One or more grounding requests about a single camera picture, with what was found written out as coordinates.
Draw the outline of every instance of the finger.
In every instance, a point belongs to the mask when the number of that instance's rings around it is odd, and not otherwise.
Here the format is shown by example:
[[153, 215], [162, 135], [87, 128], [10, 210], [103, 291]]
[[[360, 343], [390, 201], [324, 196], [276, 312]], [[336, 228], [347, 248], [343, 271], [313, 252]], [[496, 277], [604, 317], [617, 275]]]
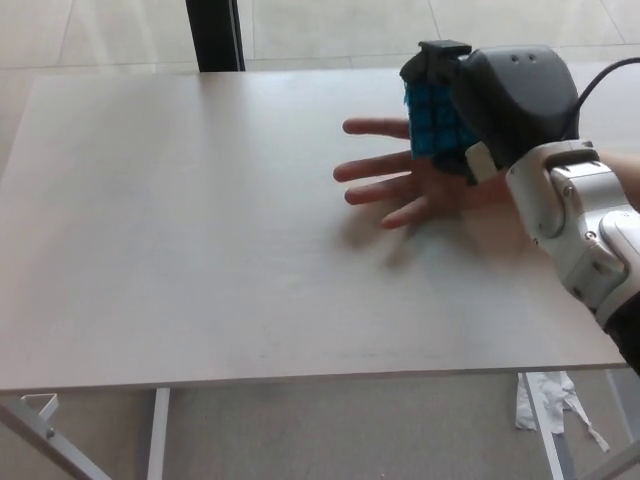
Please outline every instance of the finger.
[[335, 168], [333, 178], [339, 182], [349, 182], [359, 178], [391, 175], [409, 170], [411, 170], [411, 152], [400, 152], [343, 163]]
[[394, 229], [425, 221], [431, 216], [431, 208], [427, 197], [420, 196], [404, 207], [390, 213], [382, 219], [381, 226]]
[[409, 121], [402, 118], [350, 118], [342, 129], [351, 135], [385, 135], [409, 138]]
[[351, 205], [361, 205], [400, 197], [410, 193], [412, 188], [411, 176], [404, 175], [365, 185], [364, 187], [350, 188], [345, 193], [344, 198]]

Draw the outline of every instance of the black window frame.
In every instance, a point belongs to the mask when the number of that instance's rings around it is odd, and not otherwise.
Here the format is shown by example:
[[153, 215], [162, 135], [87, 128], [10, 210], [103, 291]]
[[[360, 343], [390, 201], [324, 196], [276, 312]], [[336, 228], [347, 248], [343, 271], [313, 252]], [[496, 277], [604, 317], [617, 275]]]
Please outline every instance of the black window frame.
[[185, 2], [200, 71], [244, 71], [237, 0]]

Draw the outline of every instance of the cable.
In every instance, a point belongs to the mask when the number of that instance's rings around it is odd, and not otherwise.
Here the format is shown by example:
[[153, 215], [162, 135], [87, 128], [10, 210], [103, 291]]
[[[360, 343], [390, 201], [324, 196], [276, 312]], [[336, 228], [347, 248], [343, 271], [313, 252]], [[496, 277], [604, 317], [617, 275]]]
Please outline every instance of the cable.
[[607, 68], [602, 70], [598, 75], [596, 75], [593, 80], [591, 80], [591, 83], [587, 85], [587, 88], [584, 89], [584, 92], [582, 92], [582, 94], [578, 98], [578, 101], [569, 112], [569, 116], [567, 117], [567, 120], [564, 122], [564, 125], [562, 126], [562, 130], [560, 130], [560, 133], [561, 133], [560, 140], [567, 139], [567, 135], [569, 134], [569, 130], [571, 129], [571, 124], [573, 123], [576, 116], [580, 112], [580, 108], [582, 108], [582, 104], [585, 102], [585, 100], [591, 94], [591, 92], [593, 92], [594, 88], [598, 86], [598, 84], [602, 81], [602, 79], [607, 75], [609, 75], [614, 70], [617, 70], [620, 67], [624, 67], [625, 65], [631, 65], [633, 63], [640, 63], [640, 57], [625, 58], [624, 60], [620, 60], [615, 63], [612, 63]]

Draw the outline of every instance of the table top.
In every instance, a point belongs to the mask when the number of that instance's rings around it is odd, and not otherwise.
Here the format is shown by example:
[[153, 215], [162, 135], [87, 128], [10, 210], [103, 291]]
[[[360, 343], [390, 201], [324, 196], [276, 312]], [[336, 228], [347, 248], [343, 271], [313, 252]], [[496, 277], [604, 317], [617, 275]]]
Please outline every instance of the table top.
[[[599, 145], [640, 147], [637, 74], [587, 102]], [[402, 98], [392, 70], [37, 81], [0, 188], [0, 391], [620, 365], [509, 207], [407, 235], [344, 202], [337, 163], [407, 145], [342, 121]]]

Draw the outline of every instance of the floor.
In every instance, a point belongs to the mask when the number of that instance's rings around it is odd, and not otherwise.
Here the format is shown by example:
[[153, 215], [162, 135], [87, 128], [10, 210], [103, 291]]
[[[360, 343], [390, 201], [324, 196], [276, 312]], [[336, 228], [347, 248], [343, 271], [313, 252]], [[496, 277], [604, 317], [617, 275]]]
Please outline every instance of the floor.
[[[545, 43], [568, 61], [640, 54], [636, 0], [238, 0], [249, 70], [399, 67], [422, 39]], [[197, 71], [181, 0], [0, 0], [0, 172], [43, 74]], [[572, 374], [626, 445], [604, 372]], [[542, 479], [513, 428], [514, 375], [237, 386], [172, 393], [170, 479]], [[54, 425], [115, 479], [144, 476], [150, 392], [61, 395]], [[608, 455], [567, 415], [579, 473]], [[0, 478], [65, 479], [0, 428]], [[623, 477], [638, 478], [638, 470]]]

